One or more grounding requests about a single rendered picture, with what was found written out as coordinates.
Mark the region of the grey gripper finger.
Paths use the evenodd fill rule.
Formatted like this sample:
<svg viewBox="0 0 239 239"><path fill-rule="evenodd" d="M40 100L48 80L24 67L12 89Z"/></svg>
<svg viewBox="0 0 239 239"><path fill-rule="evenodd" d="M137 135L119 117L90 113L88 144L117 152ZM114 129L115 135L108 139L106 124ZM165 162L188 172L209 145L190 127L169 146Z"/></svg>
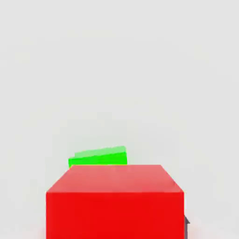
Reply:
<svg viewBox="0 0 239 239"><path fill-rule="evenodd" d="M198 224L184 215L184 239L198 239Z"/></svg>

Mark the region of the small red cube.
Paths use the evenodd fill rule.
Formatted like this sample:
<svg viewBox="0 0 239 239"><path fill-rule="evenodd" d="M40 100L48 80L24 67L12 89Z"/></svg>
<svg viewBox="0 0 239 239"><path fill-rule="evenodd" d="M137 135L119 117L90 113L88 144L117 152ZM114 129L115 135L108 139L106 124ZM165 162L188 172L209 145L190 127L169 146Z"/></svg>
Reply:
<svg viewBox="0 0 239 239"><path fill-rule="evenodd" d="M184 192L161 165L82 165L46 192L46 239L184 239Z"/></svg>

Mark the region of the small green cube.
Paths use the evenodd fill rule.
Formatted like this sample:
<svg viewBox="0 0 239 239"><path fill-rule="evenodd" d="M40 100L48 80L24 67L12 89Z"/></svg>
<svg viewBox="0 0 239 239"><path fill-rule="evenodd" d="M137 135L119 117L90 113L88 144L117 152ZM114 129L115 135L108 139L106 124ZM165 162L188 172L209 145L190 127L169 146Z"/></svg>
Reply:
<svg viewBox="0 0 239 239"><path fill-rule="evenodd" d="M75 153L68 159L69 168L73 165L127 165L125 146L86 150Z"/></svg>

